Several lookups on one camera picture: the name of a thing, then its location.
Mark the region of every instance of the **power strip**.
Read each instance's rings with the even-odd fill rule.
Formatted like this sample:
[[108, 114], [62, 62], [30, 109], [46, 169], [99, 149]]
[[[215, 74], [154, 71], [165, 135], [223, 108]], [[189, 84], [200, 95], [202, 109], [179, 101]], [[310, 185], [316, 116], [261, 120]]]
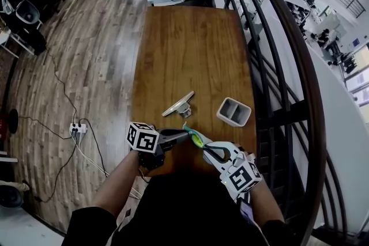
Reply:
[[86, 124], [71, 123], [70, 126], [69, 126], [69, 132], [71, 134], [73, 132], [86, 133], [87, 132], [87, 125]]

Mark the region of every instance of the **black shirt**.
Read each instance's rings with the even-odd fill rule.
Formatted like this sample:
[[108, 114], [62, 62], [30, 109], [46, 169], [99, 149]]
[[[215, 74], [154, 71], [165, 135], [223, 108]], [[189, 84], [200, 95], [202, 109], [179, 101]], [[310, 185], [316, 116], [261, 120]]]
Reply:
[[[88, 207], [72, 213], [63, 246], [104, 246], [116, 229], [108, 211]], [[269, 245], [292, 245], [281, 221], [269, 221], [262, 232]], [[227, 189], [216, 177], [153, 177], [132, 220], [112, 237], [112, 246], [128, 243], [266, 245], [259, 230], [247, 223]]]

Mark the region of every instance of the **wooden tabletop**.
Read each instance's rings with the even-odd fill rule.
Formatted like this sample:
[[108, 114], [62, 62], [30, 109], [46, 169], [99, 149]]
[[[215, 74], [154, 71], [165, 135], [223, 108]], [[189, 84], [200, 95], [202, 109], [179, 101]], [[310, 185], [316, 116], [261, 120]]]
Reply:
[[[162, 117], [171, 105], [195, 91], [192, 115]], [[231, 127], [216, 113], [226, 97], [248, 105], [244, 127]], [[156, 128], [182, 128], [187, 122], [213, 141], [239, 143], [256, 152], [254, 98], [243, 30], [232, 10], [191, 6], [149, 7], [134, 77], [132, 121]], [[166, 153], [150, 175], [179, 169], [212, 171], [202, 150], [190, 141]]]

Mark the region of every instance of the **person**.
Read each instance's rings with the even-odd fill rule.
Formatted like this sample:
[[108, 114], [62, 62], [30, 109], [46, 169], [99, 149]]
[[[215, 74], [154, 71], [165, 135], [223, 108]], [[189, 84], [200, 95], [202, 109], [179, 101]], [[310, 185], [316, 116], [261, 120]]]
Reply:
[[312, 33], [311, 37], [316, 39], [321, 48], [324, 48], [324, 46], [327, 45], [327, 43], [329, 42], [329, 30], [324, 29], [323, 32], [318, 36]]
[[72, 213], [62, 246], [103, 246], [113, 233], [112, 246], [196, 240], [266, 245], [265, 239], [271, 246], [292, 244], [293, 235], [265, 181], [251, 190], [254, 221], [263, 237], [241, 216], [219, 176], [188, 171], [152, 177], [131, 221], [116, 230], [138, 169], [139, 155], [132, 150], [101, 185], [91, 206]]

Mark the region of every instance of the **floor below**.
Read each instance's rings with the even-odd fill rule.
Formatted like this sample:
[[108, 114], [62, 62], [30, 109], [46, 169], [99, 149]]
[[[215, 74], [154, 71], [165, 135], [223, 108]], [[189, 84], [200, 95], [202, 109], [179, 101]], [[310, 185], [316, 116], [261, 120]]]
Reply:
[[[37, 119], [68, 138], [74, 109], [56, 70], [77, 109], [76, 119], [91, 122], [105, 168], [111, 172], [128, 153], [124, 135], [146, 7], [146, 0], [66, 0], [41, 29], [56, 69], [46, 52], [39, 56], [22, 52], [7, 109], [16, 108], [20, 116]], [[19, 160], [14, 166], [16, 180], [26, 180], [33, 196], [46, 200], [74, 142], [58, 138], [32, 119], [20, 118], [18, 131], [9, 140], [9, 154]], [[91, 130], [81, 149], [101, 165]], [[59, 175], [53, 198], [48, 203], [33, 198], [27, 202], [38, 216], [65, 232], [72, 211], [90, 204], [104, 178], [76, 152]], [[138, 177], [134, 188], [142, 193], [145, 183]], [[137, 204], [129, 198], [122, 215], [127, 209], [134, 212]]]

